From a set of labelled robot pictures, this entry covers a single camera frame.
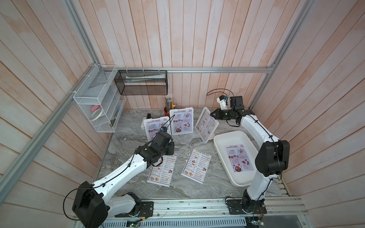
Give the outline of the Dim Sum Inn menu front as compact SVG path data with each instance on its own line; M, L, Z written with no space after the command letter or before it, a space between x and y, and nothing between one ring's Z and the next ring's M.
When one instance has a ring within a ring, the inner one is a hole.
M181 173L182 176L203 184L212 155L193 148Z

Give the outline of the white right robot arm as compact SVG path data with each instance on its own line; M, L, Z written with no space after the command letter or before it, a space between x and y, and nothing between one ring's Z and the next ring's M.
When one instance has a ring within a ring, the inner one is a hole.
M270 133L258 120L255 113L244 108L243 99L230 97L231 109L226 107L227 97L220 96L220 108L213 111L210 116L216 120L235 120L236 127L244 127L255 139L260 150L255 158L256 173L252 184L245 190L242 197L242 205L262 204L264 194L272 184L289 166L290 144L286 140L280 140Z

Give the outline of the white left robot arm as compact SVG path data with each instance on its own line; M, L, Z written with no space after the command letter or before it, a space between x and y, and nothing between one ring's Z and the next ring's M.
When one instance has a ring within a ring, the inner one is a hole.
M136 148L133 155L110 174L93 183L85 181L75 189L72 211L86 228L98 228L107 218L120 215L141 217L141 200L133 192L121 197L114 194L127 182L150 166L158 166L163 156L173 155L175 144L167 128L163 127L149 142Z

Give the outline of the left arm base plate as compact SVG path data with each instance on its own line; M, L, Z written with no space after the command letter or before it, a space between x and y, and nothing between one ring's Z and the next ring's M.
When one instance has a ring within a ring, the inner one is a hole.
M153 201L143 201L135 206L130 213L122 213L115 215L115 218L132 218L132 219L142 219L148 218L153 215L154 202Z

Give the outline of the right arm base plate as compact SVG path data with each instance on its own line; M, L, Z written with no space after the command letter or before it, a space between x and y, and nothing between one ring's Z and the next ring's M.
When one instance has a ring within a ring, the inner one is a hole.
M253 215L253 214L267 214L267 209L264 200L250 200L250 199L225 199L225 204L228 206L230 215Z

